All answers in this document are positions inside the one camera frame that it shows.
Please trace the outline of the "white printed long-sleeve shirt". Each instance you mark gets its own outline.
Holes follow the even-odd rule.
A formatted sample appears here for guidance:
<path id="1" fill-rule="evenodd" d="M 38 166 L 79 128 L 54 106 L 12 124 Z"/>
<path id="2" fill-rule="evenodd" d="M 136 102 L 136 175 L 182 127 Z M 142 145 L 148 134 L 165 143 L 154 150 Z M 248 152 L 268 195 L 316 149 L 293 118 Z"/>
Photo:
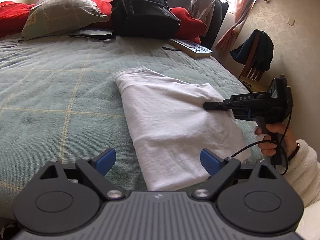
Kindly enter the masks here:
<path id="1" fill-rule="evenodd" d="M 249 158 L 233 113 L 203 109 L 207 101 L 222 100 L 211 85 L 189 84 L 145 67 L 122 70 L 114 78 L 149 191 L 175 191 L 205 181 L 204 148 L 221 158 Z"/>

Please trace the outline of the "clothes rack with garments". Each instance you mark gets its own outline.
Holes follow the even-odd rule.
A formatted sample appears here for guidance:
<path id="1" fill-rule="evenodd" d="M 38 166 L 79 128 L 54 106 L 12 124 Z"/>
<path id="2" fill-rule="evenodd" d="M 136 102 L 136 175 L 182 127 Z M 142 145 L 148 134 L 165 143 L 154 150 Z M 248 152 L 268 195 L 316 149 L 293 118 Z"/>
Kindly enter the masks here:
<path id="1" fill-rule="evenodd" d="M 229 8 L 228 2 L 167 0 L 167 3 L 180 20 L 180 28 L 174 38 L 193 41 L 211 49 Z"/>

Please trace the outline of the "wooden chair with dark garment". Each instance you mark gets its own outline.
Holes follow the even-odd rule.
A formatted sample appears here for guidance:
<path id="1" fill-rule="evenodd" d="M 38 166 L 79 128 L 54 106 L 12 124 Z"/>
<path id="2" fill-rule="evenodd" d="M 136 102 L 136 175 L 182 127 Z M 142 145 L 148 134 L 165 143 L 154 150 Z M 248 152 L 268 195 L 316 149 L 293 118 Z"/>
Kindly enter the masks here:
<path id="1" fill-rule="evenodd" d="M 270 69 L 273 51 L 274 45 L 267 33 L 255 29 L 244 43 L 229 52 L 234 61 L 244 66 L 238 79 L 250 92 L 267 90 L 259 81 Z"/>

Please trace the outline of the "paperback book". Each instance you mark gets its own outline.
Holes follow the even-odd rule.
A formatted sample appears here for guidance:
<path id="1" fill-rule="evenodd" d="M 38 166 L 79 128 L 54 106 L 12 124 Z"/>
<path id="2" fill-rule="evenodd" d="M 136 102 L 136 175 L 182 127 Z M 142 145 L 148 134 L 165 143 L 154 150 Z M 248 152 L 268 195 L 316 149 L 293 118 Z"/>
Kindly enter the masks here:
<path id="1" fill-rule="evenodd" d="M 210 57 L 213 53 L 210 49 L 192 41 L 170 39 L 168 44 L 193 58 Z"/>

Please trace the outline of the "green plaid bed blanket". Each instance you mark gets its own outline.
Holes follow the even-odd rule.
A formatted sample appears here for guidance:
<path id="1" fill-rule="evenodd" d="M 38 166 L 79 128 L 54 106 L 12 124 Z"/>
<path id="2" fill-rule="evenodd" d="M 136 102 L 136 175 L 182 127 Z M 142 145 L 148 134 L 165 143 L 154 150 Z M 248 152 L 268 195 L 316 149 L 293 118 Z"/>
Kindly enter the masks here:
<path id="1" fill-rule="evenodd" d="M 169 51 L 164 41 L 99 41 L 67 35 L 1 38 L 1 216 L 50 159 L 72 163 L 112 147 L 109 181 L 144 191 L 114 74 L 144 66 L 187 83 L 211 84 L 224 98 L 246 92 L 216 59 Z"/>

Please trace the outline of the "right orange curtain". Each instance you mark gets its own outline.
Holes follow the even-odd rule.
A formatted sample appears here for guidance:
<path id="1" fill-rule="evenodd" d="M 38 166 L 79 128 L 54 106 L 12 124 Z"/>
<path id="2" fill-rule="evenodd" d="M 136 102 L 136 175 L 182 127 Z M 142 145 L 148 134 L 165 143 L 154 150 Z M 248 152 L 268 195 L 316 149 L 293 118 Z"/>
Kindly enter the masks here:
<path id="1" fill-rule="evenodd" d="M 236 0 L 234 20 L 235 24 L 230 27 L 215 45 L 215 50 L 226 55 L 236 42 L 252 8 L 255 0 Z"/>

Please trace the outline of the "black backpack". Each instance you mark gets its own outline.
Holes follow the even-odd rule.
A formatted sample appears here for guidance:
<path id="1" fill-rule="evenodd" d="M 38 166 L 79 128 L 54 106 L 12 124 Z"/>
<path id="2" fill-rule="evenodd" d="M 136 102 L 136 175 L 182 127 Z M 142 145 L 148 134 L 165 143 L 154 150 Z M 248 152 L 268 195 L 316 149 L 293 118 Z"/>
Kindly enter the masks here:
<path id="1" fill-rule="evenodd" d="M 167 0 L 113 0 L 110 2 L 113 31 L 110 34 L 71 34 L 110 40 L 121 37 L 171 39 L 180 28 L 180 20 L 170 10 Z"/>

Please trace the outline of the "grey green pillow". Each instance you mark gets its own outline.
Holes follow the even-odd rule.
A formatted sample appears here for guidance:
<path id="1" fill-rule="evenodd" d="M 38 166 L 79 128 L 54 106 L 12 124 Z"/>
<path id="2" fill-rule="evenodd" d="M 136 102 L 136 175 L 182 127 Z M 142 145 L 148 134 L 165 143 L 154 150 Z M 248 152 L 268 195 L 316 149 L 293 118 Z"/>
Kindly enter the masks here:
<path id="1" fill-rule="evenodd" d="M 92 0 L 38 0 L 29 11 L 19 40 L 66 34 L 108 21 Z"/>

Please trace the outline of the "red quilt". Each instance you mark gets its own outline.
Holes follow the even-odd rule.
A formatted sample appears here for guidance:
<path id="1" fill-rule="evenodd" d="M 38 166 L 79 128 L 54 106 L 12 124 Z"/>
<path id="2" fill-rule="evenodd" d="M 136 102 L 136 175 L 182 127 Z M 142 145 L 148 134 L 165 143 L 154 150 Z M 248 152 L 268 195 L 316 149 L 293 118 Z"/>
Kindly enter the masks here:
<path id="1" fill-rule="evenodd" d="M 112 0 L 91 0 L 96 3 L 102 13 L 111 17 Z M 27 21 L 32 4 L 5 1 L 1 3 L 1 37 L 20 33 Z M 194 18 L 187 9 L 182 7 L 171 8 L 171 12 L 180 20 L 180 28 L 174 38 L 190 40 L 201 44 L 200 36 L 204 34 L 207 25 Z"/>

